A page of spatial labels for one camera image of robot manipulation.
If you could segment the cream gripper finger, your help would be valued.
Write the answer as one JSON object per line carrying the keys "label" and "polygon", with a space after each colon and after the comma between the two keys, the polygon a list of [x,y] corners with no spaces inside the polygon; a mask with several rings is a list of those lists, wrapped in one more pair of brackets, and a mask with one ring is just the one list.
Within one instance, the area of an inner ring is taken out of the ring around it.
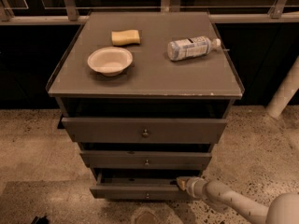
{"label": "cream gripper finger", "polygon": [[185,191],[187,188],[187,182],[190,178],[188,176],[179,176],[177,178],[177,185],[181,190]]}

